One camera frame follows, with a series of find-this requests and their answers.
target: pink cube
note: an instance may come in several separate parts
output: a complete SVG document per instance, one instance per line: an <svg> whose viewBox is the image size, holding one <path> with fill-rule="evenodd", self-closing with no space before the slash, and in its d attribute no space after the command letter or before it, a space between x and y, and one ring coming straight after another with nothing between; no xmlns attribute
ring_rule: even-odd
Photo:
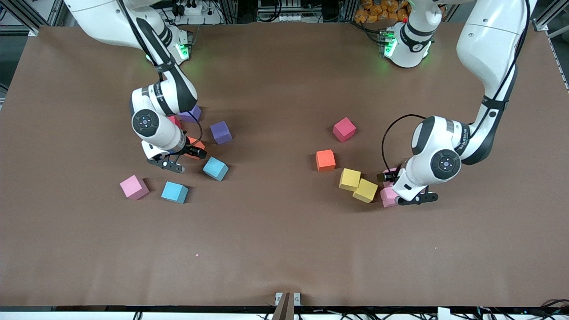
<svg viewBox="0 0 569 320"><path fill-rule="evenodd" d="M176 118L176 116L169 116L168 119L170 119L170 121L172 121L172 123L175 124L180 129L182 128L182 124L180 123L180 120Z"/></svg>
<svg viewBox="0 0 569 320"><path fill-rule="evenodd" d="M356 133L356 126L348 117L345 117L334 125L332 132L340 142L344 142Z"/></svg>
<svg viewBox="0 0 569 320"><path fill-rule="evenodd" d="M393 188L387 187L380 191L381 202L384 204L384 208L397 206L397 197L399 195L393 191Z"/></svg>
<svg viewBox="0 0 569 320"><path fill-rule="evenodd" d="M384 170L382 173L387 173L389 171L395 172L395 171L397 171L397 168L391 168L389 170ZM391 181L383 181L383 183L384 183L384 188L393 187L393 182L391 182Z"/></svg>
<svg viewBox="0 0 569 320"><path fill-rule="evenodd" d="M144 181L135 175L121 182L121 188L130 200L138 200L149 193Z"/></svg>

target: orange cube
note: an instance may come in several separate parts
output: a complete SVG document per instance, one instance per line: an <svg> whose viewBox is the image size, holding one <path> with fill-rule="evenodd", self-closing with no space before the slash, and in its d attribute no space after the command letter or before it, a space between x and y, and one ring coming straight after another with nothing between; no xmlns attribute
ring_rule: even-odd
<svg viewBox="0 0 569 320"><path fill-rule="evenodd" d="M316 153L316 167L318 171L330 171L336 167L334 152L332 150L323 150Z"/></svg>
<svg viewBox="0 0 569 320"><path fill-rule="evenodd" d="M197 139L194 139L194 138L192 138L192 137L188 137L188 140L189 140L190 143L194 143ZM193 146L205 150L205 144L204 144L203 142L201 142L201 141L198 142L198 143L196 143L196 144L193 145ZM185 154L185 156L188 157L188 158L195 159L195 160L201 160L200 158L198 158L198 157L196 157L196 156L193 156L193 155Z"/></svg>

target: purple cube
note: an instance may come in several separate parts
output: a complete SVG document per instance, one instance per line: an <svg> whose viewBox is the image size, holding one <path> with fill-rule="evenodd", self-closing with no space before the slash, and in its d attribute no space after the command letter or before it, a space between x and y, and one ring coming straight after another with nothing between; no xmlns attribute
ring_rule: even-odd
<svg viewBox="0 0 569 320"><path fill-rule="evenodd" d="M209 128L212 129L213 138L218 145L226 143L229 140L233 139L231 137L231 133L229 133L229 128L227 128L225 121L211 125Z"/></svg>
<svg viewBox="0 0 569 320"><path fill-rule="evenodd" d="M195 124L195 123L196 123L196 120L194 120L190 114L192 114L194 117L196 117L196 119L199 120L199 119L200 119L200 116L201 116L201 109L200 109L200 107L197 106L197 104L196 104L196 105L193 107L192 110L186 111L186 112L182 112L182 113L178 113L178 117L180 117L180 119L181 119L182 121L191 122L191 123Z"/></svg>

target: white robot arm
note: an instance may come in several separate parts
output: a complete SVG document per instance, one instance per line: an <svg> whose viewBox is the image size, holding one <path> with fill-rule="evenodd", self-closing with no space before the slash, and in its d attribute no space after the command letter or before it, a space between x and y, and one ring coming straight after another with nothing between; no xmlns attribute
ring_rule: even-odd
<svg viewBox="0 0 569 320"><path fill-rule="evenodd" d="M449 181L462 165L473 165L488 156L516 80L516 58L536 1L477 1L456 50L462 64L483 82L478 116L472 124L431 116L417 126L411 142L413 156L397 172L386 175L395 180L393 191L400 197L399 204L420 203L420 192L429 185ZM396 45L385 50L390 49L386 56L395 64L413 67L426 55L440 22L439 2L450 1L414 1L408 23L394 26Z"/></svg>
<svg viewBox="0 0 569 320"><path fill-rule="evenodd" d="M190 143L185 132L167 118L189 111L197 103L195 87L178 66L187 59L187 52L183 51L187 48L183 44L186 31L164 24L158 13L148 7L156 0L65 2L88 35L104 43L144 50L158 72L159 81L134 90L130 99L131 125L142 139L148 162L182 173L184 168L176 163L180 155L204 159L206 152L193 146L201 136Z"/></svg>

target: green light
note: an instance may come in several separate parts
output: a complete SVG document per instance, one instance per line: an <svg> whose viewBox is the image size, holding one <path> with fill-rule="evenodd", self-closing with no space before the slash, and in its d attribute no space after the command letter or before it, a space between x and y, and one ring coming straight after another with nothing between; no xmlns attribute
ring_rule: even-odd
<svg viewBox="0 0 569 320"><path fill-rule="evenodd" d="M395 50L396 45L397 45L397 39L393 39L391 43L385 46L385 56L391 57L393 51Z"/></svg>
<svg viewBox="0 0 569 320"><path fill-rule="evenodd" d="M188 50L186 49L185 46L181 46L176 43L176 50L178 51L182 59L187 59L189 57Z"/></svg>
<svg viewBox="0 0 569 320"><path fill-rule="evenodd" d="M431 41L428 42L427 47L425 48L425 53L423 54L423 58L425 58L428 54L428 48L431 46Z"/></svg>

